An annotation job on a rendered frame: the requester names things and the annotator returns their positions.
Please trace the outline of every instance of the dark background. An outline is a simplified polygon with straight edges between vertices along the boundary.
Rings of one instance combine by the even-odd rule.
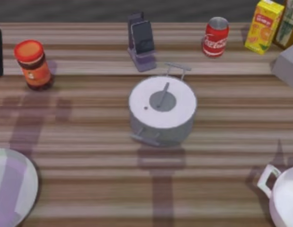
[[[126,22],[137,10],[151,22],[250,22],[258,0],[0,0],[0,22]]]

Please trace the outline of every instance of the orange jar lid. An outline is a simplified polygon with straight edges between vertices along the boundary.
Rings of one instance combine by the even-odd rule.
[[[36,40],[25,40],[16,45],[14,55],[18,61],[32,62],[43,55],[43,46]]]

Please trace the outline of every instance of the wooden table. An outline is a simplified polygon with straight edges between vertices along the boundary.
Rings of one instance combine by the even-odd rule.
[[[270,74],[278,47],[258,55],[243,46],[247,24],[231,24],[226,53],[209,59],[205,24],[154,23],[159,63],[145,73],[126,51],[125,23],[0,27],[0,147],[29,156],[41,181],[23,227],[272,226],[256,181],[269,162],[293,166],[293,89]],[[13,57],[24,39],[44,44],[57,75],[50,92],[26,89]],[[159,177],[129,137],[127,102],[139,81],[166,72],[165,61],[193,68],[185,81],[199,106],[180,165],[172,160]]]

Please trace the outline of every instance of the plate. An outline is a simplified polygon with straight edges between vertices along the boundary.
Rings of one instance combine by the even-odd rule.
[[[32,162],[11,149],[0,148],[0,227],[15,227],[31,211],[38,192]]]

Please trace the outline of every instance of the red coca-cola can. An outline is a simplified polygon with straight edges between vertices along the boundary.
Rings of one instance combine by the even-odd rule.
[[[220,57],[225,51],[228,31],[228,21],[225,18],[210,19],[203,39],[203,52],[209,57]]]

